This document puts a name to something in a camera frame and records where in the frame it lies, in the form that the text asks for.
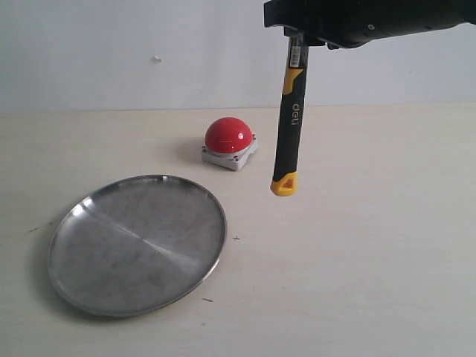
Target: white tabletop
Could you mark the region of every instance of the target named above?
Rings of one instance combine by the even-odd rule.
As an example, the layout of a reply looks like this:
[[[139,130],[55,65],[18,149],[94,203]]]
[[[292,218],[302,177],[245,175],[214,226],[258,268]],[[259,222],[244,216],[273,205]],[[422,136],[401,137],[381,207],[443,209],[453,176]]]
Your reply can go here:
[[[224,115],[259,138],[240,172],[201,162]],[[288,198],[269,190],[277,116],[0,116],[0,356],[476,356],[476,104],[308,108]],[[78,199],[150,173],[220,200],[220,264],[161,311],[86,318],[51,290],[49,239]]]

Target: small debris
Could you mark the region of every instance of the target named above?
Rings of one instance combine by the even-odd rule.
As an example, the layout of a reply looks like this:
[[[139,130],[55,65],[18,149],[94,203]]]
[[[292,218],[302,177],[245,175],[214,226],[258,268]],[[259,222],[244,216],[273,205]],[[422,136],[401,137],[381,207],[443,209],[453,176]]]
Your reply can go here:
[[[32,233],[32,232],[34,232],[34,231],[38,231],[40,228],[41,228],[41,227],[38,226],[38,227],[35,227],[35,228],[33,228],[33,229],[30,229],[30,230],[28,231],[28,233]]]

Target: wall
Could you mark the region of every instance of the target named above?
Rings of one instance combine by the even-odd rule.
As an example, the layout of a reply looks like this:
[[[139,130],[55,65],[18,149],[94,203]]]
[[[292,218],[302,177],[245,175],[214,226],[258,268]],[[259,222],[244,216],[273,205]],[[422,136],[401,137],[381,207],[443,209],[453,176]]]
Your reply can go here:
[[[475,39],[314,48],[307,103],[476,100]],[[2,0],[0,112],[278,106],[286,46],[257,0]]]

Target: robotic arm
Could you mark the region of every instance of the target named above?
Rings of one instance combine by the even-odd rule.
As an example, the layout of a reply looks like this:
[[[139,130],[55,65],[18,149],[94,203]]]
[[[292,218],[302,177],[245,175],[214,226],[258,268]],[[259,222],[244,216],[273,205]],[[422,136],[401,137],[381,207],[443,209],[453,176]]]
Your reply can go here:
[[[309,46],[356,48],[373,39],[476,24],[475,0],[271,0],[265,26],[283,26],[289,37],[271,190],[296,191],[300,128]]]

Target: silver tray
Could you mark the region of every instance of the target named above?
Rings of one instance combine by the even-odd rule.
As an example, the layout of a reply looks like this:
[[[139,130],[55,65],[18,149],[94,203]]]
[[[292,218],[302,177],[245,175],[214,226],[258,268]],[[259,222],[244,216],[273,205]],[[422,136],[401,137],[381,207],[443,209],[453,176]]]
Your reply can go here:
[[[139,176],[84,198],[51,240],[54,288],[94,315],[127,317],[160,309],[194,290],[225,243],[218,200],[175,176]]]

